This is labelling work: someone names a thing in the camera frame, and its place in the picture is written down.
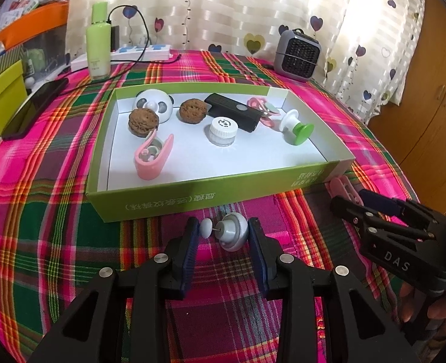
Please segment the right hand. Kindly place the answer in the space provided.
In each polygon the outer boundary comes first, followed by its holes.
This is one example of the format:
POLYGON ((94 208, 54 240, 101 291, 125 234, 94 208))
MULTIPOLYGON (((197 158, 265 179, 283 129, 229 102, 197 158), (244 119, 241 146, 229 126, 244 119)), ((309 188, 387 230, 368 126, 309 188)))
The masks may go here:
MULTIPOLYGON (((414 300, 415 289, 404 282, 401 286, 399 296, 401 298, 400 318, 409 321, 417 308, 414 300)), ((429 319, 446 319, 446 293, 434 302, 428 309, 427 315, 429 319)))

